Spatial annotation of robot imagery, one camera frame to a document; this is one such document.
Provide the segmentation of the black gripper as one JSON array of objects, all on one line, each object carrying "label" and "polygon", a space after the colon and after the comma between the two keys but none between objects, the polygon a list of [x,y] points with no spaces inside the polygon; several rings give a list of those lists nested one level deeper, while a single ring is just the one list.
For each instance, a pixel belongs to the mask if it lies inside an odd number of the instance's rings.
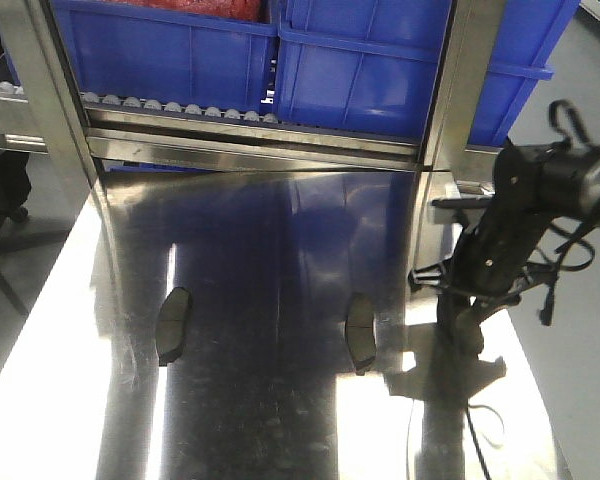
[{"label": "black gripper", "polygon": [[[555,218],[540,200],[544,162],[552,155],[549,145],[509,145],[500,152],[495,194],[479,222],[462,231],[451,257],[437,265],[440,274],[429,278],[435,287],[480,299],[509,293]],[[484,348],[481,310],[469,303],[460,309],[453,293],[438,295],[437,328],[449,346],[477,356]]]}]

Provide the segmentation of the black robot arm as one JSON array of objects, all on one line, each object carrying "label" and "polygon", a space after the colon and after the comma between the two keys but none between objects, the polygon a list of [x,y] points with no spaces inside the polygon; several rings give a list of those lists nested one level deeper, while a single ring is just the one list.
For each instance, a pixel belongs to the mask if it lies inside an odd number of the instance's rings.
[{"label": "black robot arm", "polygon": [[450,257],[409,274],[412,290],[437,290],[438,325],[468,356],[484,347],[481,323],[538,285],[548,288],[540,321],[551,324],[566,256],[575,245],[589,250],[584,238],[600,228],[600,145],[509,145],[493,181],[488,200],[435,201],[454,212],[461,234]]}]

